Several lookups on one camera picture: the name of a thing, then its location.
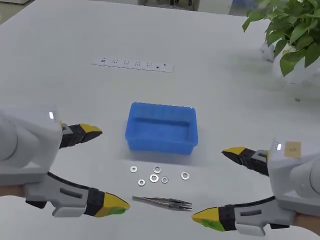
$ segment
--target yellow label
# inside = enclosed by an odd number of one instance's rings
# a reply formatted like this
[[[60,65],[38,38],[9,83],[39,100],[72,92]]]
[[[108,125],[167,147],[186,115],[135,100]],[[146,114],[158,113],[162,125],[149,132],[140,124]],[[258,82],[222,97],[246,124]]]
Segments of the yellow label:
[[[300,159],[301,158],[301,142],[300,141],[285,142],[284,156],[287,158]]]

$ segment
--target flat washer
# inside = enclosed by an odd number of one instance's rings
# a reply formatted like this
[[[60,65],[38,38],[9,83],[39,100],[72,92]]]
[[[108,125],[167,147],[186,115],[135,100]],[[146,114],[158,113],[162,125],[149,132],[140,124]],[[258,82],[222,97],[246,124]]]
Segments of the flat washer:
[[[138,168],[136,166],[130,167],[130,172],[135,173],[138,171]]]
[[[143,180],[143,179],[140,179],[140,180],[138,181],[138,185],[139,185],[140,187],[144,186],[145,184],[146,184],[146,181]]]
[[[183,171],[183,172],[181,173],[181,178],[182,178],[183,180],[188,180],[188,179],[190,178],[190,174],[187,173],[186,171]]]
[[[155,174],[159,174],[159,173],[161,173],[161,167],[160,166],[155,166],[154,168],[153,168],[153,172],[155,173]]]
[[[151,174],[150,175],[150,182],[156,183],[156,182],[158,182],[158,180],[159,180],[159,177],[158,177],[157,174]]]
[[[166,184],[166,183],[168,183],[168,182],[169,182],[169,179],[168,179],[168,177],[166,177],[166,176],[163,176],[163,177],[161,178],[161,182],[162,182],[163,184]]]

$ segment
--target white power strip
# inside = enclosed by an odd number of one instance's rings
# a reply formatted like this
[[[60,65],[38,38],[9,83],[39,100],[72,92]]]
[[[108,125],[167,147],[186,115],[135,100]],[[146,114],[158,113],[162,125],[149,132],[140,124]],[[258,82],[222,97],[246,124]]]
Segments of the white power strip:
[[[92,65],[125,68],[125,69],[138,69],[146,71],[157,71],[165,73],[173,73],[175,67],[168,63],[155,63],[150,61],[136,61],[136,60],[124,60],[108,57],[97,57],[93,60]]]

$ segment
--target tweezers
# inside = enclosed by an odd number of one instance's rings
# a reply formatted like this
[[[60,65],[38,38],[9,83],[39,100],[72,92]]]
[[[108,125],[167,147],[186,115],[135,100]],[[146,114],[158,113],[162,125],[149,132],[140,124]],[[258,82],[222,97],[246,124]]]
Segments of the tweezers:
[[[132,199],[170,210],[190,211],[192,209],[192,203],[174,198],[132,196]]]

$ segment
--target white pot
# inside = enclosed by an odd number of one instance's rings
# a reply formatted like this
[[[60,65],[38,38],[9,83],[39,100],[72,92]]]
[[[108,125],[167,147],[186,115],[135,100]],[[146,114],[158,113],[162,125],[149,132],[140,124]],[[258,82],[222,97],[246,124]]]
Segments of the white pot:
[[[299,100],[320,99],[320,58],[305,68],[305,58],[301,59],[293,71],[285,77],[280,69],[280,59],[284,51],[294,51],[286,46],[272,63],[272,73],[281,83],[283,90],[289,96]]]
[[[288,75],[283,76],[280,69],[280,59],[285,52],[293,52],[295,49],[291,46],[285,46],[282,52],[273,61],[272,72],[276,78],[280,81],[284,81],[287,84],[302,84],[312,78],[318,71],[320,67],[320,58],[318,58],[314,63],[305,68],[305,58],[302,58],[294,67],[293,71]]]

